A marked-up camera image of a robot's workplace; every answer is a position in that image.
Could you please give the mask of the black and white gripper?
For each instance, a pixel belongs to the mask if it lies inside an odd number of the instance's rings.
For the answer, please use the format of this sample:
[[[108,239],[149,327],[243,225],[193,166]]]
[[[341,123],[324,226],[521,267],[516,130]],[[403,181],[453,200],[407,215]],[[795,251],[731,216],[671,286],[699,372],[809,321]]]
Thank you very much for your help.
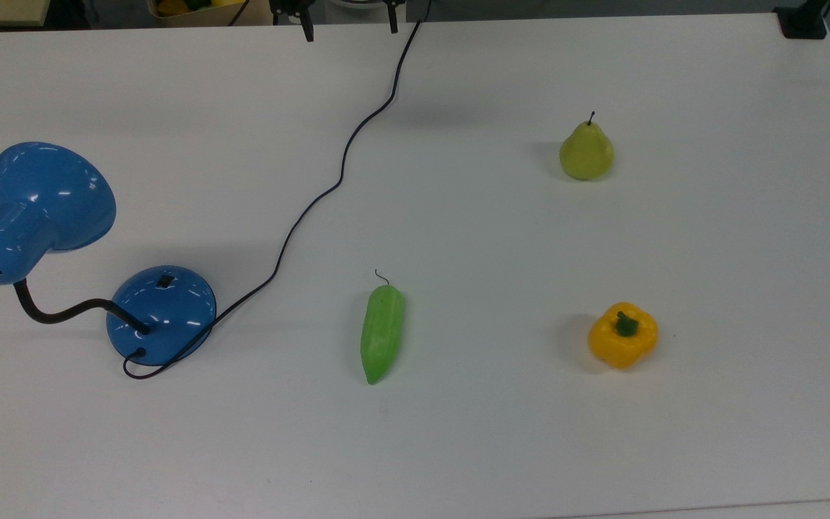
[[[308,13],[313,4],[316,3],[317,1],[270,1],[270,10],[277,16],[286,14],[286,16],[300,17],[306,41],[311,43],[314,40],[314,23]],[[331,3],[346,7],[346,9],[374,9],[375,6],[385,6],[387,7],[389,30],[392,34],[397,34],[399,24],[396,9],[405,4],[405,1],[331,1]]]

